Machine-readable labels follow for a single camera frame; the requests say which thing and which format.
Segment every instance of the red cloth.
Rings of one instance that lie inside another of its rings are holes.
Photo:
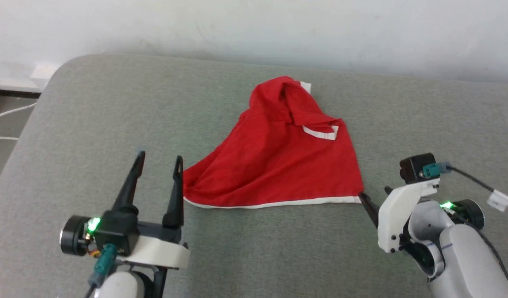
[[[360,202],[363,190],[344,122],[290,77],[258,85],[225,141],[184,171],[185,200],[209,208]]]

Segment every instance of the round black motor housing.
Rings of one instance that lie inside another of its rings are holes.
[[[67,255],[84,256],[87,253],[87,243],[84,240],[83,233],[85,223],[90,217],[73,215],[68,219],[64,228],[60,232],[60,249]]]
[[[466,221],[471,223],[475,228],[479,230],[484,228],[485,217],[479,204],[470,199],[460,200],[452,203],[454,206],[451,209],[458,213],[458,215],[466,219]]]

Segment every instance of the gray table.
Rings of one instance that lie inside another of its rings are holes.
[[[289,75],[313,84],[352,136],[367,192],[399,186],[398,162],[431,151],[508,194],[508,85],[206,62],[150,56],[74,59],[55,73],[0,176],[0,297],[79,297],[92,258],[63,255],[72,214],[100,215],[139,149],[147,159],[135,204],[160,221],[177,154],[190,166],[230,132],[258,84]],[[463,177],[439,197],[471,198],[508,268],[508,211]],[[170,297],[427,297],[403,253],[387,255],[362,206],[258,210],[186,205],[190,268],[170,272]]]

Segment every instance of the green light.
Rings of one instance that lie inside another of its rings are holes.
[[[99,217],[94,217],[93,219],[90,219],[88,226],[89,232],[94,232],[100,221],[101,219]]]
[[[450,201],[447,201],[447,202],[445,202],[445,203],[441,204],[441,205],[440,205],[440,207],[441,207],[441,208],[451,209],[451,208],[453,208],[453,207],[454,207],[454,204],[453,204],[453,203],[451,203]]]

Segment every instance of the floor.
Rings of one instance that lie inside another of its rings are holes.
[[[0,113],[8,110],[28,106],[36,99],[0,96]],[[17,111],[0,118],[0,137],[20,137],[20,134],[29,119],[31,109]],[[0,140],[0,173],[2,172],[11,151],[15,147],[14,140]]]

